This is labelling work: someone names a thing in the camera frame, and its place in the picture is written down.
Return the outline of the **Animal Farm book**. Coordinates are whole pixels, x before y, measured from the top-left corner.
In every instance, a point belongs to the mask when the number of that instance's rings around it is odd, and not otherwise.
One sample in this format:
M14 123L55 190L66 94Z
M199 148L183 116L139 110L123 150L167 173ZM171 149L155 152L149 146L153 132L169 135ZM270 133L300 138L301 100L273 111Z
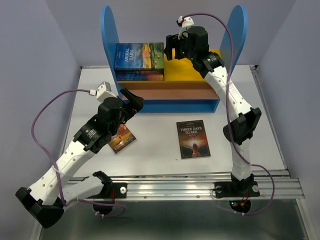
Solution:
M114 68L126 70L164 70L164 43L118 43Z

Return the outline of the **Little Women book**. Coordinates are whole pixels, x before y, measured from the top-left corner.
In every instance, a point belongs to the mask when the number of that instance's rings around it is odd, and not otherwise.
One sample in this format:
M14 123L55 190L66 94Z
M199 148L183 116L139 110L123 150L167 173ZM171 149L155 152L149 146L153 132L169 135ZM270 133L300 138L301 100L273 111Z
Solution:
M115 74L118 75L160 75L163 76L163 69L116 69Z

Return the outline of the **Three Days to See book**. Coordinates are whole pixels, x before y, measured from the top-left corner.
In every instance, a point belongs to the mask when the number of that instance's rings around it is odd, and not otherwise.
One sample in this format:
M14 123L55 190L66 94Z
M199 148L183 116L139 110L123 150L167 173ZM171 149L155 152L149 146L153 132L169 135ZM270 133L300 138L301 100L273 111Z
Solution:
M182 159L210 157L210 148L203 120L176 123Z

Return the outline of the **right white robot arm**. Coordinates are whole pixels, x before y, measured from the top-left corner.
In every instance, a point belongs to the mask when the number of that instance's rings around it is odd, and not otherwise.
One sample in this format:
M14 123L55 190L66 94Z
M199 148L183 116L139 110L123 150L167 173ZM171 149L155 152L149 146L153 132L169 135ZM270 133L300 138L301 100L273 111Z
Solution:
M253 108L230 80L231 74L222 58L209 50L208 33L202 26L191 26L166 37L164 53L167 60L188 59L192 67L213 88L226 108L227 125L223 128L230 142L232 171L230 189L235 195L248 190L254 181L251 169L250 139L262 112Z

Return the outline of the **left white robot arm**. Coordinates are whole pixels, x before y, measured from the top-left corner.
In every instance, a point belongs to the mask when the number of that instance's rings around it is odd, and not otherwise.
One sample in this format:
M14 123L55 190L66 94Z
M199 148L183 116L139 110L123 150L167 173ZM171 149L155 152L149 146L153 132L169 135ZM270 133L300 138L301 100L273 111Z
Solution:
M74 135L66 150L55 160L49 151L38 146L49 156L52 166L29 187L20 187L15 196L24 208L44 228L55 225L63 216L65 208L72 203L82 202L112 209L116 204L89 201L87 198L99 195L114 197L112 179L102 171L96 171L85 180L71 187L66 184L88 160L109 144L121 125L127 123L144 107L144 99L122 88L127 101L100 86L88 90L100 102L97 113Z

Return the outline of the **A Tale of Two Cities book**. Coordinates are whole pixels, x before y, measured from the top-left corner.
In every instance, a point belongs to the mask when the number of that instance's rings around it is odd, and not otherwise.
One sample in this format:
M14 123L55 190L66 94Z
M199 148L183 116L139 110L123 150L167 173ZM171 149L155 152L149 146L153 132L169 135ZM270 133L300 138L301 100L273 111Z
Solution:
M117 73L117 78L139 79L139 78L163 78L163 74L144 74L144 73Z

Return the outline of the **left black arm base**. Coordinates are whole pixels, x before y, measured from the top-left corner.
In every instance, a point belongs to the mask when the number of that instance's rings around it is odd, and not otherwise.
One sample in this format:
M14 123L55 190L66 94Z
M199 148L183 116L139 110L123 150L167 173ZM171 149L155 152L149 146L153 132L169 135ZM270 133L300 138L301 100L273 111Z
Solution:
M93 210L95 214L101 217L112 217L112 210L120 209L120 215L125 211L123 206L117 206L116 199L125 199L127 197L128 184L126 182L114 182L108 175L102 171L96 171L92 176L85 178L83 181L93 182L93 187L89 192L92 195L85 196L86 199L94 200Z

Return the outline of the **Jane Eyre book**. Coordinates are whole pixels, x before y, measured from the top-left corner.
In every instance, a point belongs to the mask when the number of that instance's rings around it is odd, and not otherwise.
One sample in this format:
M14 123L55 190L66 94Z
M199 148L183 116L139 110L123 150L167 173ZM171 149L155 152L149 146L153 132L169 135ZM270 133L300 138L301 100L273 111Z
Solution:
M143 76L133 76L133 75L125 75L125 76L117 76L116 79L118 81L163 81L164 76L159 75L143 75Z

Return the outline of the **brown book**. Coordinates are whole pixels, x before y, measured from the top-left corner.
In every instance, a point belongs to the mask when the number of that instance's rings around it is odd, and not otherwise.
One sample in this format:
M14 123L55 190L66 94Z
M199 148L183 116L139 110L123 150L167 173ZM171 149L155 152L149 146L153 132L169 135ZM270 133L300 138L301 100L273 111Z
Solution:
M118 154L135 140L136 137L132 134L129 128L125 124L121 124L116 135L112 136L108 145L115 154Z

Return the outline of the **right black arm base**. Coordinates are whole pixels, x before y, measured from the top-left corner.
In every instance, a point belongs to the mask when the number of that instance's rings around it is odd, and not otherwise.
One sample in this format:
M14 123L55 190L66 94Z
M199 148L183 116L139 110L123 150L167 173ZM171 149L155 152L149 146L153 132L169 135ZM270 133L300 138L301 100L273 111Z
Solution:
M220 181L214 183L211 192L216 199L229 199L230 208L236 213L247 214L251 209L250 198L260 196L260 189L256 181L243 188L235 181Z

